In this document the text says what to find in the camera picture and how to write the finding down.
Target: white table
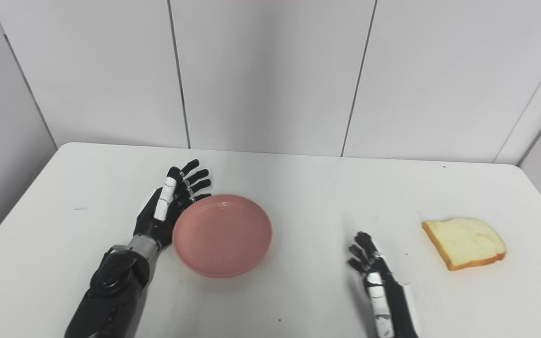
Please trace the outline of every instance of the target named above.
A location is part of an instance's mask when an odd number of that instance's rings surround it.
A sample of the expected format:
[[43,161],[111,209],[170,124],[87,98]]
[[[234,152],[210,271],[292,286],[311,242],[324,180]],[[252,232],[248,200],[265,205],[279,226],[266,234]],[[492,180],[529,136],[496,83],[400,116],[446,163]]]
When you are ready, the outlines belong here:
[[[412,283],[423,338],[541,337],[541,196],[509,165],[247,154],[73,143],[0,226],[0,338],[61,337],[101,255],[172,165],[199,158],[214,194],[262,206],[273,243],[239,277],[159,255],[141,338],[364,338],[369,325],[346,250],[370,233]],[[450,272],[421,229],[454,216],[491,224],[503,261]]]

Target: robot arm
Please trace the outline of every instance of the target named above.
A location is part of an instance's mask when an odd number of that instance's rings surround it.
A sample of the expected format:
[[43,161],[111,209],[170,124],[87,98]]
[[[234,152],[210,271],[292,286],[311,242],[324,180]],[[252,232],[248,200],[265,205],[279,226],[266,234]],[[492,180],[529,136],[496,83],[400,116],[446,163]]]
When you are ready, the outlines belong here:
[[150,279],[150,262],[172,243],[172,230],[187,207],[210,194],[195,195],[211,182],[207,169],[185,179],[198,160],[172,167],[163,187],[150,197],[126,246],[112,246],[93,274],[65,338],[124,338]]
[[360,231],[356,245],[348,248],[356,258],[348,264],[358,271],[369,297],[378,338],[418,338],[410,301],[404,287],[397,282],[371,236]]

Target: bread crust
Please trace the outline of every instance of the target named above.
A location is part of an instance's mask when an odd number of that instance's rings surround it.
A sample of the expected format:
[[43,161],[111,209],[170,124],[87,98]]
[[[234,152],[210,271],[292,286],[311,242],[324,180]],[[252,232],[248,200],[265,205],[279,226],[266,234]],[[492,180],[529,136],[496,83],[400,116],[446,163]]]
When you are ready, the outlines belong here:
[[431,243],[435,246],[436,249],[438,249],[438,253],[440,253],[440,256],[446,263],[446,267],[449,271],[456,271],[464,268],[470,268],[470,267],[481,267],[482,265],[488,265],[492,264],[495,261],[501,261],[504,259],[506,252],[501,254],[496,254],[494,257],[486,258],[486,259],[479,259],[478,261],[468,261],[465,264],[461,265],[453,265],[452,260],[450,257],[448,257],[448,254],[446,254],[446,251],[442,247],[442,244],[440,244],[440,241],[438,238],[434,235],[433,231],[431,230],[431,227],[427,222],[423,222],[423,230],[427,233],[427,236],[429,236],[429,239],[431,240]]

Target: black fingertip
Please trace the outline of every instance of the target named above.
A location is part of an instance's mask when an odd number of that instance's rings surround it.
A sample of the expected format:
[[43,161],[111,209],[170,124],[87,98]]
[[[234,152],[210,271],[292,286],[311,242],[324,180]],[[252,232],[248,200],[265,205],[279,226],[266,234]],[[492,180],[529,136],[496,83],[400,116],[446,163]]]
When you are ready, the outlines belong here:
[[198,165],[200,165],[200,161],[198,159],[192,160],[191,162],[187,163],[187,165],[185,165],[181,171],[183,172],[183,175],[187,175],[189,171],[197,168]]
[[206,197],[210,197],[212,196],[212,194],[201,194],[201,195],[197,195],[193,198],[194,201],[200,201],[200,200],[203,200],[204,198]]
[[350,267],[352,267],[352,269],[358,271],[360,274],[364,273],[364,269],[363,269],[362,264],[359,261],[357,261],[356,259],[354,259],[354,258],[348,259],[348,265]]
[[365,233],[363,231],[359,231],[356,234],[356,237],[354,237],[354,241],[361,248],[363,248],[365,250],[365,252],[367,252],[369,249],[372,252],[377,251],[377,249],[375,248],[375,244],[373,244],[373,239],[371,239],[371,235],[369,235],[368,233]]
[[202,169],[202,170],[198,171],[197,173],[187,177],[185,180],[189,184],[194,184],[195,182],[197,182],[197,180],[203,179],[204,177],[206,177],[208,175],[210,175],[210,171],[208,171],[208,169]]
[[194,193],[204,188],[207,188],[211,185],[212,185],[212,181],[209,179],[206,179],[206,180],[201,180],[197,182],[196,184],[193,184],[192,186],[189,187],[189,189],[192,191],[192,193]]
[[178,181],[178,178],[181,177],[181,169],[179,169],[178,167],[172,167],[168,170],[167,176]]
[[352,244],[348,250],[352,253],[352,255],[359,259],[363,266],[369,265],[369,261],[364,256],[363,251],[357,245]]

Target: slice of bread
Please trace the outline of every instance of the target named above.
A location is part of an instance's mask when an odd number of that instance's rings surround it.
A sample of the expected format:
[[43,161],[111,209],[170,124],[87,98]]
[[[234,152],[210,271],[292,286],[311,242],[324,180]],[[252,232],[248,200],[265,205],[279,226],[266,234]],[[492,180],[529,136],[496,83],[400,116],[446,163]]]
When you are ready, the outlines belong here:
[[453,218],[426,221],[423,229],[449,271],[491,264],[506,255],[502,238],[482,220]]

